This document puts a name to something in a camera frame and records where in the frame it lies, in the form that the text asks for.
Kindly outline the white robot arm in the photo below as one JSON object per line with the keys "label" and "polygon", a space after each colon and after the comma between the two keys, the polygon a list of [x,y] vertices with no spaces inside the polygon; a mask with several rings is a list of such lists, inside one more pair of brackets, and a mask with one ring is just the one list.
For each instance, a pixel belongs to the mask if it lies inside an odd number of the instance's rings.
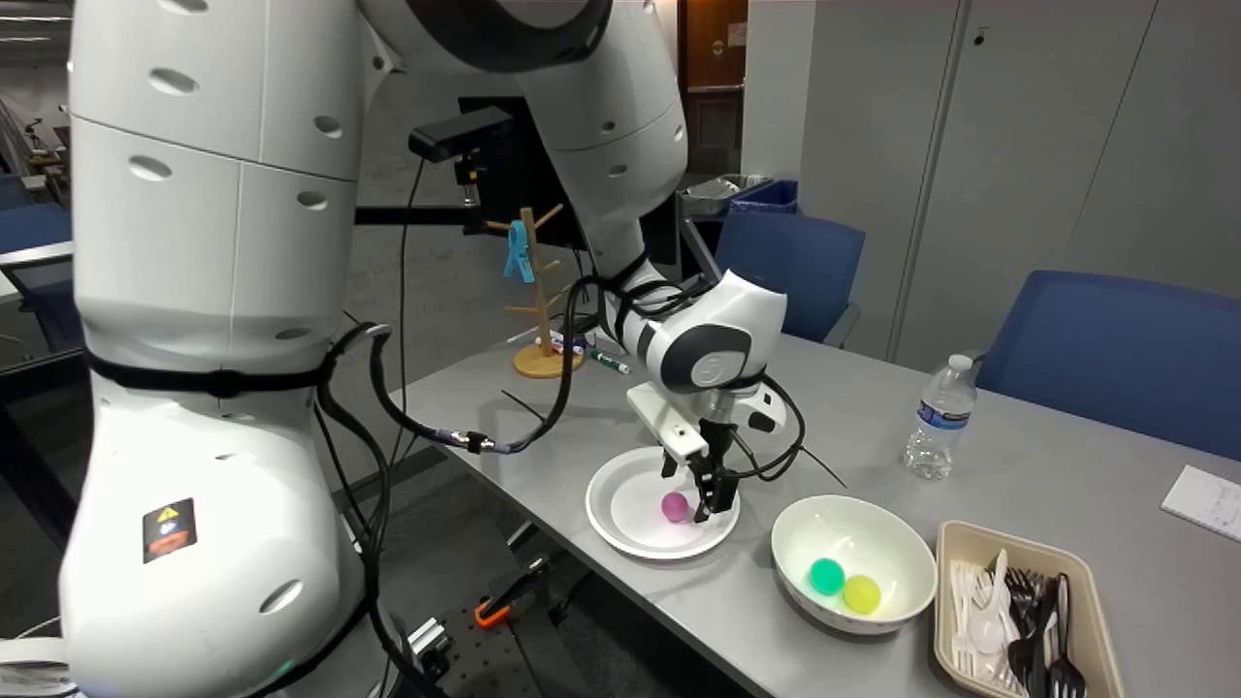
{"label": "white robot arm", "polygon": [[646,0],[75,0],[75,305],[93,443],[59,616],[87,698],[256,698],[376,597],[314,412],[364,108],[406,49],[504,75],[579,212],[606,332],[666,396],[752,387],[782,294],[671,283],[641,221],[688,169]]}

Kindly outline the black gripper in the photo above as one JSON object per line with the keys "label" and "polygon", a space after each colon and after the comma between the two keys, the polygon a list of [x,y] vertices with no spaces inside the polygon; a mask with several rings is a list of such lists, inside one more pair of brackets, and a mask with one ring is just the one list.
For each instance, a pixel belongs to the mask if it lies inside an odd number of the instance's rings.
{"label": "black gripper", "polygon": [[732,438],[738,438],[732,396],[710,393],[695,404],[695,412],[698,412],[698,433],[704,438],[704,458],[690,458],[690,478],[695,478],[695,497],[698,497],[695,524],[704,524],[714,492],[717,492],[714,510],[728,510],[738,500],[741,478],[723,465]]}

